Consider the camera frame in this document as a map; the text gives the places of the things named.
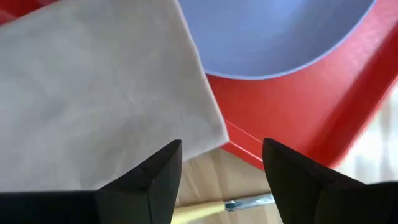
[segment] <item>red tray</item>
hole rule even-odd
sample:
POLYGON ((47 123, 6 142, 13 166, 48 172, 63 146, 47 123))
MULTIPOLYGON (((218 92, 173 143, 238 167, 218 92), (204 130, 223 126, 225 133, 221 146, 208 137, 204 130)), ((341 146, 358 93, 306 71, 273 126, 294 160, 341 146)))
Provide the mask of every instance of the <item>red tray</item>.
POLYGON ((398 75, 398 1, 378 0, 336 50, 270 80, 208 79, 226 121, 223 149, 263 169, 273 138, 333 167, 348 152, 398 75))
POLYGON ((0 25, 28 14, 43 5, 40 0, 0 0, 0 25))

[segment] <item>silver metal rod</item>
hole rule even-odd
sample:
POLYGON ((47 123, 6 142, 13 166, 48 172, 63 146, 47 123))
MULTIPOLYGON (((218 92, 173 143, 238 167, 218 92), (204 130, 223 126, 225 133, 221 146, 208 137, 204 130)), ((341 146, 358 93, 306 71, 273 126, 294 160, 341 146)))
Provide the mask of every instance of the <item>silver metal rod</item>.
POLYGON ((274 196, 271 193, 224 202, 225 209, 229 212, 261 205, 268 205, 270 203, 275 203, 274 196))

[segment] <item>wooden surface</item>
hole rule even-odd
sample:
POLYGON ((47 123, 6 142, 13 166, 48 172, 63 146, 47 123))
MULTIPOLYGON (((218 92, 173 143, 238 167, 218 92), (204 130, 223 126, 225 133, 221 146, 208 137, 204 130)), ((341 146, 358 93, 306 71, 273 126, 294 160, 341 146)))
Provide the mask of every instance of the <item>wooden surface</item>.
MULTIPOLYGON (((185 162, 177 206, 270 192, 266 175, 232 154, 215 149, 185 162)), ((202 223, 282 223, 275 204, 202 218, 202 223)))
MULTIPOLYGON (((335 170, 368 184, 398 180, 397 86, 335 170)), ((177 206, 269 191, 263 171, 222 149, 215 149, 184 163, 177 206)), ((282 221, 273 204, 223 212, 192 223, 280 224, 282 221)))

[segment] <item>blue plastic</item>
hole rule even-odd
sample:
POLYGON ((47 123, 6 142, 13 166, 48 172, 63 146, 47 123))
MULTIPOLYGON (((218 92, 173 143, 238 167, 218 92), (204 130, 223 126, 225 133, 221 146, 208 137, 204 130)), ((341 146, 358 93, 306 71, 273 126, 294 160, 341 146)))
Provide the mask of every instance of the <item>blue plastic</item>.
POLYGON ((206 73, 275 78, 333 50, 375 0, 180 0, 206 73))

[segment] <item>paper sheet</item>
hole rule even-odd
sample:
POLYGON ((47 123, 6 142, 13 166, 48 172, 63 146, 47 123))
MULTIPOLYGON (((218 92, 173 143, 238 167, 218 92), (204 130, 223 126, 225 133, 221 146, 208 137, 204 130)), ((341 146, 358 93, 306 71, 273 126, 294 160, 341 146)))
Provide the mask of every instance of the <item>paper sheet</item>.
POLYGON ((0 190, 97 189, 228 140, 176 0, 64 0, 0 27, 0 190))

